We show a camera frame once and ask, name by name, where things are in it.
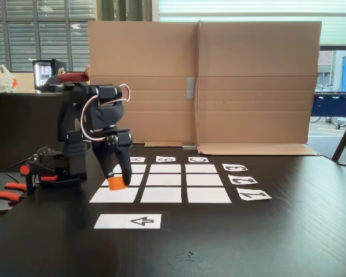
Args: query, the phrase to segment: white cable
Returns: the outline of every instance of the white cable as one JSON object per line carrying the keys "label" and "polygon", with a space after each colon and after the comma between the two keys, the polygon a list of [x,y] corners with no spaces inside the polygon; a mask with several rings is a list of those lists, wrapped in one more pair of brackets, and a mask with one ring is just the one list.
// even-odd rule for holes
{"label": "white cable", "polygon": [[[127,102],[128,102],[128,101],[131,99],[131,90],[130,90],[130,88],[128,87],[128,85],[127,85],[127,84],[121,84],[121,85],[119,85],[119,86],[120,86],[120,87],[121,87],[121,86],[126,86],[126,87],[127,87],[127,89],[128,89],[128,98],[127,98],[127,99],[126,99],[126,98],[119,98],[119,99],[117,99],[117,100],[113,100],[113,101],[109,101],[109,102],[107,102],[107,103],[104,103],[104,104],[102,104],[101,106],[105,106],[105,105],[108,105],[108,104],[111,104],[111,103],[115,103],[115,102],[118,102],[118,101],[127,101]],[[84,135],[86,138],[88,138],[89,140],[93,140],[93,141],[102,141],[102,140],[105,139],[105,137],[99,137],[99,138],[90,137],[89,135],[86,134],[86,131],[85,131],[84,127],[83,127],[83,122],[84,122],[84,121],[86,122],[86,118],[85,118],[85,111],[86,111],[86,108],[87,108],[87,106],[90,104],[91,101],[93,101],[94,99],[96,99],[96,98],[99,97],[99,90],[98,90],[98,89],[96,90],[96,93],[97,93],[97,95],[91,97],[91,98],[86,102],[85,106],[84,106],[83,109],[82,109],[82,114],[81,114],[81,130],[82,130],[82,132],[83,132],[83,135]]]}
{"label": "white cable", "polygon": [[128,87],[127,84],[121,84],[119,86],[120,87],[121,86],[127,87],[127,89],[128,89],[128,98],[127,99],[126,98],[119,98],[117,100],[112,100],[112,101],[106,102],[104,104],[101,104],[102,106],[109,105],[109,104],[112,104],[112,103],[115,103],[115,102],[118,102],[118,101],[127,101],[127,102],[129,102],[129,100],[131,99],[131,89]]}
{"label": "white cable", "polygon": [[102,141],[105,139],[105,137],[100,137],[100,138],[95,138],[95,137],[90,137],[88,134],[86,134],[86,131],[83,127],[83,121],[84,121],[84,117],[85,117],[85,110],[88,106],[88,104],[90,104],[91,101],[93,101],[94,99],[97,99],[99,96],[98,95],[95,95],[93,97],[91,97],[85,104],[85,106],[83,107],[82,109],[82,114],[81,114],[81,130],[82,130],[82,133],[83,135],[88,138],[89,140],[93,140],[93,141]]}

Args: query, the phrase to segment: plastic bag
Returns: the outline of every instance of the plastic bag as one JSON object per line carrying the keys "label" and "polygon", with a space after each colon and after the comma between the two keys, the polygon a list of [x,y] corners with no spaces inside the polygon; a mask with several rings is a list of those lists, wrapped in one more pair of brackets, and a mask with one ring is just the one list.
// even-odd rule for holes
{"label": "plastic bag", "polygon": [[0,66],[0,93],[16,92],[18,87],[17,78],[7,70],[5,65]]}

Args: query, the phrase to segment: white paper square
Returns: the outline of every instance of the white paper square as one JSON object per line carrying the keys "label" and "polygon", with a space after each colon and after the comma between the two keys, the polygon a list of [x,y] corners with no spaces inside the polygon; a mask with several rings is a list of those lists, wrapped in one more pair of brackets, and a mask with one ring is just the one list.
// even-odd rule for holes
{"label": "white paper square", "polygon": [[161,214],[100,215],[94,229],[160,229]]}
{"label": "white paper square", "polygon": [[180,186],[180,174],[150,174],[146,186]]}
{"label": "white paper square", "polygon": [[223,186],[218,174],[187,174],[187,186]]}
{"label": "white paper square", "polygon": [[181,203],[180,188],[145,188],[141,203]]}
{"label": "white paper square", "polygon": [[130,157],[131,163],[144,163],[145,157]]}
{"label": "white paper square", "polygon": [[187,188],[189,203],[231,203],[224,188]]}
{"label": "white paper square", "polygon": [[[144,173],[146,170],[145,164],[131,164],[132,166],[132,173]],[[121,174],[122,169],[121,166],[118,164],[113,169],[114,174]]]}
{"label": "white paper square", "polygon": [[217,173],[214,164],[186,164],[186,173]]}
{"label": "white paper square", "polygon": [[242,166],[241,164],[228,164],[222,163],[223,167],[227,171],[245,171],[247,170],[246,166]]}
{"label": "white paper square", "polygon": [[[114,177],[121,177],[121,174],[115,174]],[[139,186],[142,182],[143,174],[132,174],[130,186]],[[109,186],[108,180],[106,179],[101,186]]]}
{"label": "white paper square", "polygon": [[239,189],[237,188],[237,192],[240,195],[242,200],[251,201],[251,200],[263,200],[263,199],[271,199],[271,197],[259,189]]}
{"label": "white paper square", "polygon": [[138,188],[125,188],[119,190],[99,188],[92,197],[90,203],[133,203],[137,192]]}
{"label": "white paper square", "polygon": [[150,173],[180,173],[180,164],[152,164]]}
{"label": "white paper square", "polygon": [[206,157],[189,157],[190,163],[208,163],[209,160]]}
{"label": "white paper square", "polygon": [[251,185],[251,184],[257,184],[258,182],[250,176],[232,176],[228,175],[230,178],[230,181],[234,185]]}
{"label": "white paper square", "polygon": [[175,157],[156,156],[156,162],[157,162],[157,163],[175,162]]}

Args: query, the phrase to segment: cardboard sheet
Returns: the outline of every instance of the cardboard sheet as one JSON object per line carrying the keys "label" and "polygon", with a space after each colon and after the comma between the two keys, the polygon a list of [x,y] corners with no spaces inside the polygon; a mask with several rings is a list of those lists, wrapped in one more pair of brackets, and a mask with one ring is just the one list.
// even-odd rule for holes
{"label": "cardboard sheet", "polygon": [[292,143],[204,143],[197,150],[207,155],[317,155],[304,145]]}
{"label": "cardboard sheet", "polygon": [[299,144],[307,140],[320,30],[318,22],[91,21],[91,84],[130,86],[118,126],[135,142],[310,155]]}
{"label": "cardboard sheet", "polygon": [[199,146],[306,143],[320,29],[320,23],[202,22]]}

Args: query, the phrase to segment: printed number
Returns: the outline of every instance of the printed number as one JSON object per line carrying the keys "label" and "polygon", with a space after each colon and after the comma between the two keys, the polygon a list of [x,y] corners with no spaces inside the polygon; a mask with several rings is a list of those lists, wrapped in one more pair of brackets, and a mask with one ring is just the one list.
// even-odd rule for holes
{"label": "printed number", "polygon": [[243,193],[243,192],[241,192],[240,194],[245,196],[245,197],[248,197],[248,198],[252,198],[250,195],[264,196],[264,197],[267,196],[264,192],[261,192],[261,193]]}
{"label": "printed number", "polygon": [[245,171],[247,168],[245,166],[242,166],[240,164],[222,164],[224,169],[227,171]]}
{"label": "printed number", "polygon": [[131,157],[131,163],[143,163],[144,161],[144,157]]}
{"label": "printed number", "polygon": [[208,160],[208,158],[204,158],[204,157],[189,157],[189,162],[193,162],[193,163],[208,163],[209,160]]}
{"label": "printed number", "polygon": [[263,200],[263,199],[271,199],[266,192],[259,189],[239,189],[237,188],[237,192],[240,195],[242,200]]}
{"label": "printed number", "polygon": [[156,162],[158,163],[174,162],[174,161],[175,161],[175,157],[161,157],[161,156],[156,157]]}
{"label": "printed number", "polygon": [[250,185],[257,184],[257,181],[253,177],[239,177],[239,176],[231,176],[228,175],[230,181],[234,185]]}

